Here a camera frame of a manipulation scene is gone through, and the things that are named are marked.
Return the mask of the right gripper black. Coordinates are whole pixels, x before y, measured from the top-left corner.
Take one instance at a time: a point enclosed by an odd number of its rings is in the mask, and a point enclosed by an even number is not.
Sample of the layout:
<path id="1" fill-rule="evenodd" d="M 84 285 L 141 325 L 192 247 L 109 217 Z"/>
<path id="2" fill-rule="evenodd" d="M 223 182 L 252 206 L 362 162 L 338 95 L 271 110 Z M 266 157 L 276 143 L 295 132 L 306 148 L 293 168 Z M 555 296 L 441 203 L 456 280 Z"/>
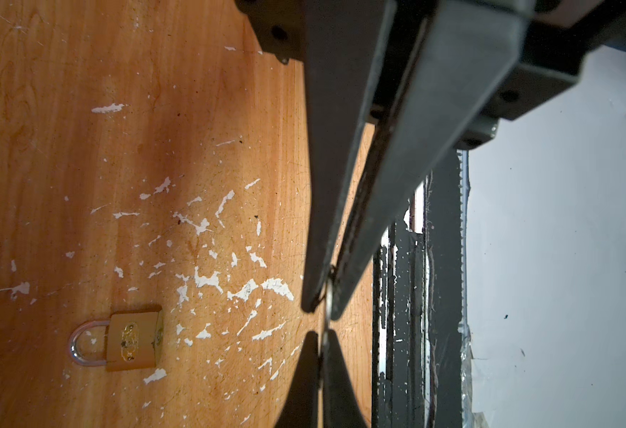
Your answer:
<path id="1" fill-rule="evenodd" d="M 334 279 L 345 311 L 384 230 L 477 114 L 512 121 L 626 33 L 626 1 L 240 1 L 261 45 L 302 62 L 313 150 L 375 130 Z"/>

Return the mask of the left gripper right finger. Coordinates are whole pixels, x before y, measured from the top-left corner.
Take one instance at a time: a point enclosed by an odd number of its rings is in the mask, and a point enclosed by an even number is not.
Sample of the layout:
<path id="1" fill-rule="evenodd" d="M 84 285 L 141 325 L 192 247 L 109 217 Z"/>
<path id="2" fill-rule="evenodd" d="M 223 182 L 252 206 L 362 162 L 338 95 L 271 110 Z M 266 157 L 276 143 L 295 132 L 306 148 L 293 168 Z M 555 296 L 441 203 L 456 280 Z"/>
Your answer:
<path id="1" fill-rule="evenodd" d="M 325 428 L 367 427 L 356 400 L 339 339 L 332 329 L 323 334 L 321 376 Z"/>

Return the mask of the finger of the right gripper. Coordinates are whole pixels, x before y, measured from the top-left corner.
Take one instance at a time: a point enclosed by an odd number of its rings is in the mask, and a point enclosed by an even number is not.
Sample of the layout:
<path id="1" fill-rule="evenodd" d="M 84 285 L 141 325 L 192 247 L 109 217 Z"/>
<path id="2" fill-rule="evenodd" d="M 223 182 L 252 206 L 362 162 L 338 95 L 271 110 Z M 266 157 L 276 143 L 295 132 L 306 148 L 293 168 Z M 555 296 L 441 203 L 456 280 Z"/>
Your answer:
<path id="1" fill-rule="evenodd" d="M 304 77 L 311 211 L 301 308 L 316 310 L 397 10 L 394 1 L 306 1 Z"/>

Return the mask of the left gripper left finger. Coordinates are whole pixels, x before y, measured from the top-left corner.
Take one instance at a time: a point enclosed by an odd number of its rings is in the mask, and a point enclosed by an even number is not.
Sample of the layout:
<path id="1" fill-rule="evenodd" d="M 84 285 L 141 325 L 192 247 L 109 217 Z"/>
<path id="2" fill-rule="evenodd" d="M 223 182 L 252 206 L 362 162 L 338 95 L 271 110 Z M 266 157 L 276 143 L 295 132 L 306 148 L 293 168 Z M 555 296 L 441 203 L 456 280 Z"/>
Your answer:
<path id="1" fill-rule="evenodd" d="M 318 334 L 310 331 L 304 338 L 286 402 L 275 427 L 317 427 L 318 385 Z"/>

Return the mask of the small brass padlock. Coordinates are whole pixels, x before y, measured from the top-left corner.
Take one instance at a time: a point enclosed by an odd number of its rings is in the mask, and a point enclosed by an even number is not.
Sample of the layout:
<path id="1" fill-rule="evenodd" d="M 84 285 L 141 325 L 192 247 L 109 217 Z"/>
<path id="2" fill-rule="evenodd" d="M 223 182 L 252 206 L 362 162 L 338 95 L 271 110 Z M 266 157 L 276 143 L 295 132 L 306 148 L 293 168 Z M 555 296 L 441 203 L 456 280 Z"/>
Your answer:
<path id="1" fill-rule="evenodd" d="M 90 360 L 77 343 L 85 331 L 105 327 L 105 356 Z M 164 313 L 161 306 L 150 310 L 112 314 L 108 319 L 86 321 L 70 335 L 68 353 L 81 367 L 105 367 L 109 372 L 157 367 L 161 359 Z"/>

